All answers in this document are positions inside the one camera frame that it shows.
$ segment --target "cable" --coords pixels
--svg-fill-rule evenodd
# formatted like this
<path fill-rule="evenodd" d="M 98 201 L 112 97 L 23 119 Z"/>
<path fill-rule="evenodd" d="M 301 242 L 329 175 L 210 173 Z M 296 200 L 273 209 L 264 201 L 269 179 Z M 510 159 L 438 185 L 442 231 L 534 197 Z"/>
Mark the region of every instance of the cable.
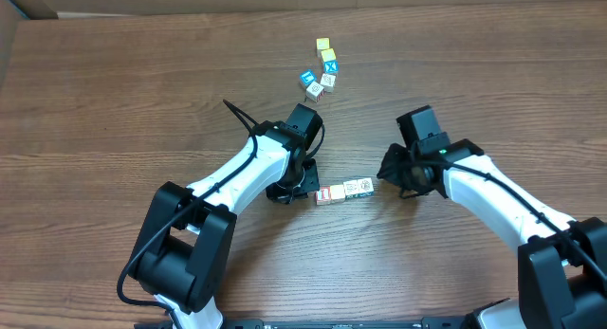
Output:
<path fill-rule="evenodd" d="M 320 150 L 322 142 L 324 141 L 324 123 L 321 124 L 321 128 L 322 128 L 322 136 L 321 136 L 321 141 L 319 142 L 319 144 L 316 146 L 316 148 L 314 148 L 314 150 L 312 150 L 312 152 L 308 155 L 305 156 L 305 159 L 310 159 L 312 157 L 314 157 L 314 155 Z"/>
<path fill-rule="evenodd" d="M 140 300 L 133 300 L 130 299 L 128 297 L 126 297 L 124 295 L 124 290 L 123 290 L 123 286 L 124 286 L 124 281 L 126 279 L 126 276 L 128 275 L 128 272 L 131 270 L 131 268 L 133 267 L 133 265 L 135 265 L 135 263 L 139 260 L 139 258 L 141 258 L 141 256 L 147 251 L 148 247 L 150 247 L 150 245 L 156 240 L 158 239 L 158 237 L 164 233 L 165 230 L 167 230 L 168 228 L 170 228 L 175 222 L 177 222 L 177 220 L 179 220 L 183 215 L 185 215 L 186 213 L 188 213 L 190 210 L 192 210 L 195 207 L 198 207 L 200 205 L 200 203 L 202 203 L 202 201 L 204 201 L 207 197 L 209 197 L 209 195 L 211 195 L 214 192 L 219 191 L 219 189 L 225 185 L 226 183 L 228 183 L 228 181 L 230 181 L 231 179 L 233 179 L 236 175 L 238 175 L 239 173 L 241 173 L 247 166 L 248 164 L 257 156 L 257 138 L 255 137 L 255 135 L 253 134 L 253 130 L 251 129 L 251 127 L 248 125 L 248 123 L 242 118 L 241 115 L 245 116 L 247 119 L 249 119 L 251 122 L 253 122 L 254 124 L 258 124 L 257 121 L 255 121 L 253 118 L 251 118 L 249 115 L 247 115 L 244 111 L 242 111 L 241 109 L 239 109 L 238 107 L 232 105 L 229 101 L 225 101 L 224 103 L 226 104 L 226 106 L 228 106 L 228 108 L 231 110 L 231 112 L 243 123 L 243 125 L 245 125 L 245 127 L 248 130 L 248 135 L 251 137 L 252 141 L 253 141 L 253 150 L 251 151 L 250 155 L 248 156 L 247 160 L 245 162 L 243 162 L 243 164 L 241 164 L 238 168 L 236 168 L 233 172 L 231 172 L 230 174 L 228 174 L 226 177 L 224 177 L 221 181 L 215 183 L 208 191 L 204 192 L 202 195 L 200 195 L 199 197 L 197 197 L 196 199 L 194 199 L 194 201 L 192 203 L 190 203 L 189 205 L 187 205 L 186 207 L 184 207 L 182 210 L 180 210 L 179 212 L 177 212 L 173 218 L 171 218 L 171 220 L 169 220 L 169 222 L 167 222 L 156 234 L 154 234 L 154 236 L 148 240 L 148 242 L 139 250 L 139 252 L 133 256 L 133 259 L 131 259 L 122 269 L 120 276 L 118 278 L 118 283 L 116 285 L 116 293 L 118 294 L 118 297 L 120 298 L 121 301 L 127 303 L 127 304 L 131 304 L 131 305 L 139 305 L 139 306 L 157 306 L 160 307 L 164 310 L 167 311 L 167 313 L 169 314 L 169 316 L 171 317 L 171 320 L 173 321 L 173 323 L 175 324 L 175 327 L 177 329 L 183 329 L 183 327 L 181 326 L 181 324 L 179 323 L 179 320 L 177 318 L 177 315 L 175 313 L 175 310 L 169 305 L 169 304 L 165 304 L 163 302 L 155 302 L 155 301 L 140 301 Z"/>
<path fill-rule="evenodd" d="M 504 181 L 494 177 L 490 173 L 483 173 L 476 169 L 472 169 L 472 168 L 469 168 L 469 167 L 466 167 L 466 166 L 463 166 L 460 164 L 455 164 L 455 163 L 420 160 L 420 161 L 414 162 L 414 164 L 419 164 L 419 165 L 427 166 L 427 167 L 439 166 L 439 167 L 443 167 L 443 168 L 459 169 L 464 172 L 468 172 L 471 174 L 481 176 L 485 180 L 491 181 L 491 182 L 495 183 L 496 185 L 500 186 L 502 189 L 504 189 L 506 192 L 508 192 L 510 195 L 512 195 L 512 197 L 514 197 L 517 201 L 519 201 L 525 208 L 527 208 L 533 215 L 535 215 L 535 217 L 537 217 L 538 220 L 543 222 L 548 228 L 552 229 L 555 233 L 557 233 L 568 246 L 573 248 L 575 253 L 577 253 L 579 255 L 579 257 L 581 258 L 581 260 L 584 262 L 585 265 L 587 265 L 590 269 L 592 269 L 597 274 L 597 276 L 601 280 L 603 280 L 603 282 L 607 282 L 607 275 L 605 275 L 605 272 L 603 272 L 600 269 L 600 267 L 597 265 L 597 263 L 592 258 L 590 258 L 590 256 L 586 252 L 584 252 L 584 250 L 581 249 L 581 247 L 578 244 L 576 244 L 573 240 L 571 240 L 571 238 L 568 235 L 566 235 L 564 231 L 562 231 L 555 224 L 553 224 L 550 220 L 548 220 L 548 218 L 546 218 L 545 214 L 543 214 L 541 211 L 538 211 L 533 206 L 531 206 L 531 204 L 529 202 L 527 202 L 527 200 L 525 200 L 520 194 L 518 194 L 516 191 L 514 191 Z"/>

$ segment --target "toy block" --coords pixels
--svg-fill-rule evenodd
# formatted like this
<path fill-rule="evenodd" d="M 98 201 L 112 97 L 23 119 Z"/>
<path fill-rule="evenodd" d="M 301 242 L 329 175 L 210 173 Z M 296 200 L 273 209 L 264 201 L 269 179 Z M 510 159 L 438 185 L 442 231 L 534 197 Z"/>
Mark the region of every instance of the toy block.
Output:
<path fill-rule="evenodd" d="M 359 196 L 371 196 L 374 193 L 373 181 L 371 178 L 362 178 L 358 181 L 359 183 Z"/>
<path fill-rule="evenodd" d="M 331 190 L 329 187 L 321 187 L 316 192 L 316 204 L 318 206 L 328 205 L 331 203 Z"/>
<path fill-rule="evenodd" d="M 316 81 L 316 76 L 311 69 L 306 70 L 304 73 L 300 74 L 300 85 L 303 88 L 307 88 L 311 83 Z"/>
<path fill-rule="evenodd" d="M 338 76 L 338 73 L 340 72 L 340 66 L 338 65 L 337 60 L 326 62 L 326 63 L 324 63 L 323 66 L 324 66 L 324 73 L 334 75 L 336 77 Z"/>
<path fill-rule="evenodd" d="M 329 45 L 329 38 L 321 38 L 316 39 L 316 56 L 321 57 L 321 52 L 323 50 L 329 49 L 331 46 Z"/>
<path fill-rule="evenodd" d="M 321 77 L 321 86 L 324 87 L 324 91 L 328 93 L 332 93 L 335 89 L 335 79 L 336 76 L 322 73 Z"/>
<path fill-rule="evenodd" d="M 305 90 L 305 96 L 313 100 L 314 102 L 319 102 L 321 97 L 324 95 L 324 87 L 322 87 L 317 82 L 312 82 L 307 89 Z"/>
<path fill-rule="evenodd" d="M 335 50 L 333 50 L 333 48 L 323 50 L 321 52 L 321 56 L 322 56 L 323 63 L 326 63 L 328 61 L 334 61 L 337 59 L 337 57 L 335 56 Z"/>
<path fill-rule="evenodd" d="M 343 182 L 343 188 L 346 200 L 359 197 L 359 182 L 357 180 Z"/>
<path fill-rule="evenodd" d="M 345 189 L 342 184 L 331 186 L 329 189 L 331 191 L 331 203 L 345 201 Z"/>

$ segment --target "wood grain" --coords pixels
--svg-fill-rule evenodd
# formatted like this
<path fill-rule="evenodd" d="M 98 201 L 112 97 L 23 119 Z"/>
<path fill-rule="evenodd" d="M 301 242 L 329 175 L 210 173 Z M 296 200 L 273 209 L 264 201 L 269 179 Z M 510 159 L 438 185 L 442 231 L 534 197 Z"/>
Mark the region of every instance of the wood grain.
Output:
<path fill-rule="evenodd" d="M 531 193 L 607 220 L 607 3 L 485 5 L 21 23 L 0 97 L 0 327 L 129 328 L 115 280 L 149 202 L 237 153 L 221 103 L 285 119 L 331 37 L 336 92 L 313 107 L 324 185 L 374 176 L 394 119 L 431 104 Z M 516 297 L 516 260 L 433 194 L 316 207 L 256 198 L 218 305 L 264 320 L 401 320 Z M 133 296 L 149 297 L 136 283 Z"/>

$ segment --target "cube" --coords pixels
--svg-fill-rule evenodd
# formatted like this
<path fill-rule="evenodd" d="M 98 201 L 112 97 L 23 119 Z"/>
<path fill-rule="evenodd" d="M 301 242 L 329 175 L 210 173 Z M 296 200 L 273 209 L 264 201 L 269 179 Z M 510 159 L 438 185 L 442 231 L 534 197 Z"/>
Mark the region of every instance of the cube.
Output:
<path fill-rule="evenodd" d="M 324 87 L 317 82 L 312 82 L 305 90 L 305 96 L 314 102 L 319 102 L 324 95 Z"/>
<path fill-rule="evenodd" d="M 322 56 L 323 63 L 326 63 L 328 61 L 334 61 L 337 59 L 337 57 L 335 56 L 335 50 L 333 50 L 333 48 L 323 50 L 321 52 L 321 56 Z"/>
<path fill-rule="evenodd" d="M 331 46 L 329 45 L 329 38 L 321 38 L 316 39 L 316 56 L 321 57 L 321 52 L 323 50 L 329 49 Z"/>
<path fill-rule="evenodd" d="M 324 91 L 328 93 L 332 93 L 335 89 L 335 79 L 336 76 L 322 73 L 321 77 L 321 86 L 324 87 Z"/>
<path fill-rule="evenodd" d="M 311 69 L 306 70 L 304 73 L 300 74 L 300 85 L 303 88 L 307 88 L 311 83 L 316 81 L 316 76 Z"/>
<path fill-rule="evenodd" d="M 373 190 L 373 181 L 371 178 L 362 178 L 358 180 L 359 183 L 359 196 L 371 196 L 374 193 Z"/>
<path fill-rule="evenodd" d="M 316 204 L 318 206 L 328 205 L 331 203 L 331 190 L 329 187 L 321 187 L 316 192 Z"/>
<path fill-rule="evenodd" d="M 339 203 L 345 201 L 345 189 L 343 185 L 335 185 L 329 187 L 331 191 L 331 203 Z"/>
<path fill-rule="evenodd" d="M 340 66 L 338 65 L 337 60 L 326 62 L 326 63 L 324 63 L 323 66 L 324 66 L 324 73 L 334 75 L 336 77 L 338 76 L 338 73 L 340 72 Z"/>
<path fill-rule="evenodd" d="M 357 180 L 343 182 L 343 188 L 346 200 L 359 197 L 359 182 Z"/>

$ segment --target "blue block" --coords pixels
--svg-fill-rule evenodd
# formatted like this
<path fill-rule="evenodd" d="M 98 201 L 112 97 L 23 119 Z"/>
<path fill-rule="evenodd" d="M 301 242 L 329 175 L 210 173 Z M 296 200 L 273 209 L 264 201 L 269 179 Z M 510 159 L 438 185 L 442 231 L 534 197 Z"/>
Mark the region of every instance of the blue block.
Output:
<path fill-rule="evenodd" d="M 324 73 L 332 74 L 332 75 L 336 76 L 336 75 L 338 75 L 339 72 L 340 72 L 340 66 L 338 65 L 337 60 L 331 60 L 331 61 L 324 63 Z"/>
<path fill-rule="evenodd" d="M 316 76 L 314 75 L 314 72 L 312 72 L 311 69 L 306 70 L 304 73 L 302 73 L 300 75 L 300 84 L 303 86 L 303 88 L 306 88 L 307 86 L 309 86 L 311 83 L 316 81 Z"/>

